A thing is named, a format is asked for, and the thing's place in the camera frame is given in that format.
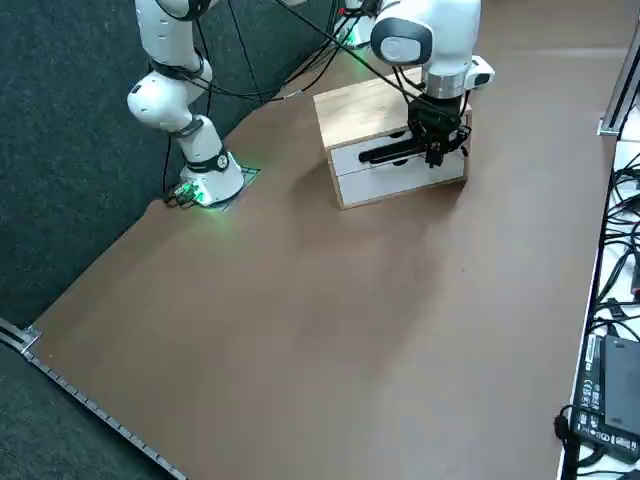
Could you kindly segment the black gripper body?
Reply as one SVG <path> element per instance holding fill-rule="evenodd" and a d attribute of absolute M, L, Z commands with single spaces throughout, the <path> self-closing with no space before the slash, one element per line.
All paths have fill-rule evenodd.
<path fill-rule="evenodd" d="M 461 124 L 463 97 L 448 99 L 419 95 L 408 105 L 407 124 L 412 132 L 453 132 Z"/>

